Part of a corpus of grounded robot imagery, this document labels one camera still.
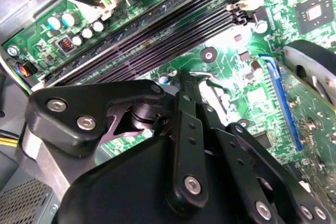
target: electrolytic capacitor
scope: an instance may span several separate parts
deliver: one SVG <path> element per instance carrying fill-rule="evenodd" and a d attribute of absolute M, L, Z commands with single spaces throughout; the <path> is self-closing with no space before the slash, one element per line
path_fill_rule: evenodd
<path fill-rule="evenodd" d="M 59 30 L 62 26 L 60 17 L 53 16 L 53 17 L 48 18 L 48 26 L 53 30 Z"/>
<path fill-rule="evenodd" d="M 62 22 L 68 27 L 72 27 L 79 22 L 79 16 L 75 12 L 64 13 L 62 15 Z"/>
<path fill-rule="evenodd" d="M 167 84 L 168 83 L 168 75 L 165 73 L 160 75 L 159 77 L 159 84 Z"/>
<path fill-rule="evenodd" d="M 92 24 L 92 29 L 97 32 L 97 33 L 100 33 L 102 31 L 104 31 L 105 29 L 105 25 L 102 21 L 96 21 Z"/>
<path fill-rule="evenodd" d="M 74 36 L 71 41 L 77 47 L 83 44 L 83 39 L 79 35 Z"/>
<path fill-rule="evenodd" d="M 84 28 L 81 35 L 84 39 L 91 39 L 93 37 L 93 31 L 91 28 Z"/>

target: bolt head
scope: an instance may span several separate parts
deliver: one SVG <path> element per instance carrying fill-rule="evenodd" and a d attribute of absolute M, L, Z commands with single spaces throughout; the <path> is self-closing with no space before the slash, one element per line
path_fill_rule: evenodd
<path fill-rule="evenodd" d="M 187 176 L 184 179 L 184 185 L 187 188 L 187 190 L 193 195 L 198 195 L 201 193 L 202 190 L 201 185 L 198 182 L 198 180 L 193 176 Z"/>
<path fill-rule="evenodd" d="M 256 202 L 256 209 L 260 216 L 262 216 L 265 220 L 270 220 L 272 218 L 272 214 L 268 207 L 262 203 L 261 201 Z"/>
<path fill-rule="evenodd" d="M 67 105 L 64 101 L 59 99 L 52 99 L 47 103 L 48 109 L 54 112 L 63 112 L 67 109 Z"/>
<path fill-rule="evenodd" d="M 96 122 L 93 118 L 85 115 L 77 119 L 77 125 L 84 131 L 92 131 L 96 127 Z"/>

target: green circuit board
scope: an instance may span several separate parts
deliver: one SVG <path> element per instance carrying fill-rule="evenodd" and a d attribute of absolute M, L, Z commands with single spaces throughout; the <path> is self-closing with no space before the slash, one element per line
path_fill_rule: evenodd
<path fill-rule="evenodd" d="M 336 109 L 310 86 L 283 68 L 283 87 L 305 144 L 299 167 L 317 198 L 336 213 Z"/>
<path fill-rule="evenodd" d="M 35 77 L 43 77 L 60 67 L 74 55 L 85 51 L 86 48 L 92 46 L 98 40 L 106 37 L 130 20 L 138 17 L 160 1 L 162 0 L 141 0 L 135 5 L 128 6 L 125 0 L 120 0 L 113 15 L 106 23 L 107 28 L 103 32 L 94 34 L 81 47 L 74 46 L 70 51 L 64 51 L 59 46 L 59 42 L 64 38 L 71 40 L 74 35 L 79 34 L 84 28 L 89 27 L 90 24 L 82 16 L 80 9 L 75 4 L 63 0 L 44 12 L 35 22 L 22 29 L 2 46 L 5 50 L 11 46 L 17 48 L 19 54 L 13 58 L 22 63 L 31 62 L 38 70 Z M 78 15 L 76 25 L 73 27 L 62 25 L 59 30 L 53 31 L 48 25 L 48 18 L 57 17 L 61 20 L 62 15 L 65 13 Z"/>

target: black ram slot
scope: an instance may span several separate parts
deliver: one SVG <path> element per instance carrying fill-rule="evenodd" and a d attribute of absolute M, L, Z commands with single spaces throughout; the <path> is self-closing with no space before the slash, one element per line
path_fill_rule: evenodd
<path fill-rule="evenodd" d="M 188 50 L 204 43 L 208 39 L 218 35 L 219 33 L 240 24 L 239 18 L 236 16 L 229 16 L 224 20 L 214 23 L 208 29 L 200 32 L 194 31 L 189 34 L 189 39 L 181 39 L 177 41 L 170 49 L 154 51 L 149 55 L 145 55 L 143 58 L 138 59 L 129 66 L 118 71 L 118 75 L 112 75 L 110 77 L 101 80 L 100 82 L 121 81 L 134 79 L 141 74 L 149 72 L 162 64 L 165 64 Z"/>
<path fill-rule="evenodd" d="M 120 69 L 123 68 L 123 66 L 132 66 L 138 60 L 143 61 L 146 59 L 154 58 L 161 52 L 165 52 L 171 49 L 172 46 L 176 45 L 177 43 L 182 44 L 185 40 L 188 40 L 190 37 L 196 35 L 197 33 L 201 33 L 202 31 L 208 29 L 213 25 L 218 25 L 220 22 L 223 22 L 225 19 L 227 19 L 230 15 L 232 15 L 232 13 L 226 10 L 226 6 L 216 9 L 215 11 L 210 12 L 208 15 L 197 19 L 195 22 L 188 24 L 186 27 L 175 32 L 174 34 L 169 35 L 167 38 L 160 40 L 151 48 L 145 49 L 141 53 L 137 53 L 131 59 L 111 69 L 105 74 L 91 80 L 89 83 L 104 82 L 105 77 L 117 75 L 119 71 L 122 71 Z"/>

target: motherboard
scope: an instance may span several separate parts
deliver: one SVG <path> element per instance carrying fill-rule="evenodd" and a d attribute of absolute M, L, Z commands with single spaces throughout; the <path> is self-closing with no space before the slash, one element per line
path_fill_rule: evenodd
<path fill-rule="evenodd" d="M 221 122 L 245 127 L 335 217 L 335 107 L 284 50 L 303 39 L 336 51 L 335 1 L 117 0 L 102 20 L 61 0 L 2 46 L 33 88 L 196 75 Z M 102 148 L 115 157 L 152 134 Z"/>

